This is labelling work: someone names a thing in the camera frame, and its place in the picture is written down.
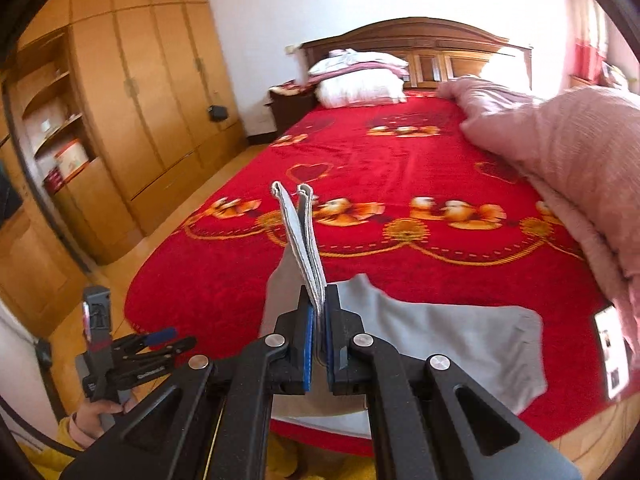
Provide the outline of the left hand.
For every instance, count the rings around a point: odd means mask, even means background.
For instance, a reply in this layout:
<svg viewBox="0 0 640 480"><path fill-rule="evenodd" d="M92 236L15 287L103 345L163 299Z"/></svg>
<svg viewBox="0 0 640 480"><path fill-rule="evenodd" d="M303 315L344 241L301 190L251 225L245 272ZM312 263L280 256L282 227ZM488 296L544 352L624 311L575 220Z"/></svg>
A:
<svg viewBox="0 0 640 480"><path fill-rule="evenodd" d="M68 432L70 438L81 448L88 448L93 442L104 434L102 427L102 415L127 414L138 404L138 399L132 396L124 404L118 404L109 400L90 402L85 400L76 412L70 416Z"/></svg>

